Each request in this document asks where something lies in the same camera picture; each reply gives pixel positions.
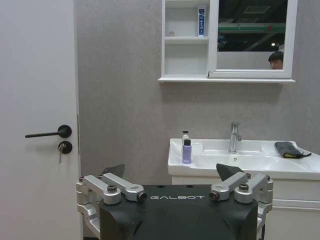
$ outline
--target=wall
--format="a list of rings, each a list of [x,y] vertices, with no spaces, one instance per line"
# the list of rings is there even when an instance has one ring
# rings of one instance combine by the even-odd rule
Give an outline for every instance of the wall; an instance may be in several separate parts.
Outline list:
[[[293,140],[320,154],[320,1],[299,1],[296,83],[159,84],[161,1],[75,1],[82,174],[126,164],[124,177],[170,184],[169,139]]]
[[[218,69],[270,69],[272,51],[219,51]]]

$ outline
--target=washbasin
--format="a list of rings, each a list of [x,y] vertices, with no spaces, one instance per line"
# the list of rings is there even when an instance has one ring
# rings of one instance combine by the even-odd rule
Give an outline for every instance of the washbasin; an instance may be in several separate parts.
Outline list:
[[[278,179],[320,180],[320,156],[301,159],[282,158],[275,148],[277,141],[243,140],[237,153],[228,152],[229,140],[192,139],[191,164],[182,164],[180,138],[170,140],[168,172],[173,176],[217,177],[216,164],[236,166],[248,173],[264,173]],[[301,152],[308,151],[293,145]]]

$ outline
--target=black door handle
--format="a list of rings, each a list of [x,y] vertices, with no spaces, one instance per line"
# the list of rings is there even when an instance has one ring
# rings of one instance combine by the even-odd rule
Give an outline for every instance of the black door handle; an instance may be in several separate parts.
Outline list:
[[[45,136],[57,136],[59,135],[61,138],[67,138],[71,135],[72,130],[68,125],[61,125],[57,131],[55,132],[46,132],[46,133],[37,133],[37,134],[29,134],[25,135],[25,138],[37,138],[37,137],[45,137]]]

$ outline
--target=chrome faucet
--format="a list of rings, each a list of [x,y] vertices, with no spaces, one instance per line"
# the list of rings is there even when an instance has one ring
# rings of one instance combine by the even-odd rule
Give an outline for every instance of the chrome faucet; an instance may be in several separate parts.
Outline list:
[[[242,138],[239,135],[239,123],[232,122],[231,130],[230,130],[230,142],[229,142],[229,153],[236,154],[237,153],[237,141],[241,141]]]

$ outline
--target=logo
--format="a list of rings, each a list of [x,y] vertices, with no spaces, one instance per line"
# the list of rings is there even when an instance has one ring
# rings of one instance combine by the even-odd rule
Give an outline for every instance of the logo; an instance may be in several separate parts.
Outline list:
[[[184,200],[192,200],[192,199],[203,199],[205,196],[176,196],[176,197],[172,197],[172,196],[151,196],[150,199],[151,200],[162,200],[162,199],[166,199],[166,200],[178,200],[178,199],[184,199]]]

